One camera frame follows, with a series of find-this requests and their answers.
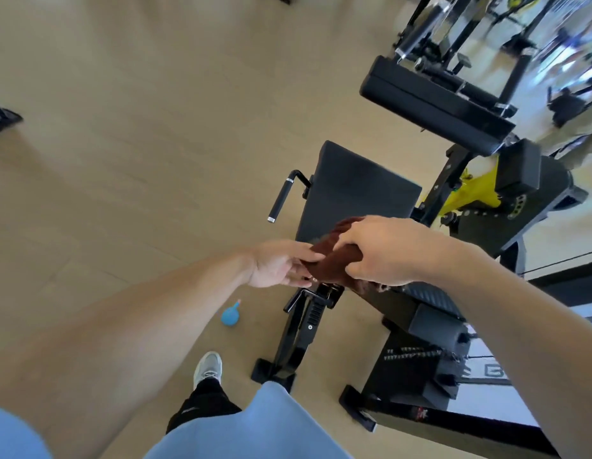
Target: person's right hand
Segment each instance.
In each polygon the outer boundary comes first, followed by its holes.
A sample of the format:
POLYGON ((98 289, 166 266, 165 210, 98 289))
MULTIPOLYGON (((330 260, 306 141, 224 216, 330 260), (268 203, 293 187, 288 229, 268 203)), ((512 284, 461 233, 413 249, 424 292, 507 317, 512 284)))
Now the person's right hand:
POLYGON ((430 281, 440 268, 451 267, 454 240, 412 219, 367 216, 341 234, 334 249, 357 245, 363 254, 345 271, 353 278, 398 286, 430 281))

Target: person's right arm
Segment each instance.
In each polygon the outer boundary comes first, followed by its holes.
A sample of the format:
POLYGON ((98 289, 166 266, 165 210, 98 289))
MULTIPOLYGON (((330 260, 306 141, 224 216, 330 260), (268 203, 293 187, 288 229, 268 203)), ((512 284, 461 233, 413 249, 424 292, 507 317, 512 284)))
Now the person's right arm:
POLYGON ((354 278, 425 281, 448 293, 565 458, 592 458, 592 324, 480 248, 407 219, 368 216, 335 248, 360 247, 354 278))

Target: shirt sleeve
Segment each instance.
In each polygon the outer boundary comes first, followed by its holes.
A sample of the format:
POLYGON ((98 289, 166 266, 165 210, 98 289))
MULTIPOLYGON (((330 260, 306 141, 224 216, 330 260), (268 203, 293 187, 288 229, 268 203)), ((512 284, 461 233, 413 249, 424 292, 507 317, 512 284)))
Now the shirt sleeve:
POLYGON ((0 409, 0 459, 51 459, 43 439, 22 419, 0 409))

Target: brown cloth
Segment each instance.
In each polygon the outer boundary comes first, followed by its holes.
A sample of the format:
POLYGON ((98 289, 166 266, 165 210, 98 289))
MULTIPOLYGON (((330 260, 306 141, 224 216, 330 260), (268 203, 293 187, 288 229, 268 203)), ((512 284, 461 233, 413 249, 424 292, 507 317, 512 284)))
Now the brown cloth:
POLYGON ((303 265, 311 275, 322 283, 343 285, 352 289, 355 293, 363 294, 370 288, 383 291, 383 285, 366 280, 357 280, 345 272, 345 267, 352 262, 360 262, 364 257, 357 245, 343 245, 336 251, 332 251, 341 233, 351 228, 351 224, 359 222, 363 217, 350 217, 340 221, 334 229, 319 242, 311 246, 315 253, 325 254, 326 257, 319 262, 304 262, 303 265))

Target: person's left arm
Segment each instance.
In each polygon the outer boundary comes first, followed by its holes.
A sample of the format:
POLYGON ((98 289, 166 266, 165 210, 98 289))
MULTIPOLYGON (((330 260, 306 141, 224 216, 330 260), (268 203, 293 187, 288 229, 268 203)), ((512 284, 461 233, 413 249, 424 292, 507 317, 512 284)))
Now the person's left arm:
POLYGON ((309 286, 323 255, 278 240, 209 258, 83 309, 0 355, 0 407, 56 459, 97 457, 183 362, 240 285, 309 286))

